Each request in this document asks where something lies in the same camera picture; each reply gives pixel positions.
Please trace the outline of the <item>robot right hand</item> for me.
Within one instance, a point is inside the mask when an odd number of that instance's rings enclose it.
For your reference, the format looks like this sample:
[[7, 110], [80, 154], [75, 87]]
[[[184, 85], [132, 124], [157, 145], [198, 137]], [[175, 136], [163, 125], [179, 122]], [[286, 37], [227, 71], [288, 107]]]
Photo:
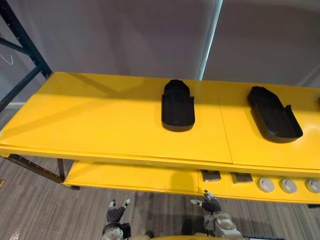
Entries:
[[204, 190], [204, 200], [191, 199], [190, 203], [204, 209], [212, 215], [222, 211], [221, 205], [216, 197], [206, 189]]

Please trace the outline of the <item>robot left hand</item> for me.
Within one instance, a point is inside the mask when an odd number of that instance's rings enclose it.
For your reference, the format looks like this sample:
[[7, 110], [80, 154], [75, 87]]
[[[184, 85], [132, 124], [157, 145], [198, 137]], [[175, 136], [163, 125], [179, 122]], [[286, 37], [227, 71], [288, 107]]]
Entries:
[[107, 224], [119, 223], [130, 202], [131, 200], [127, 198], [120, 207], [116, 207], [116, 200], [113, 199], [108, 205], [108, 209], [106, 213], [106, 223]]

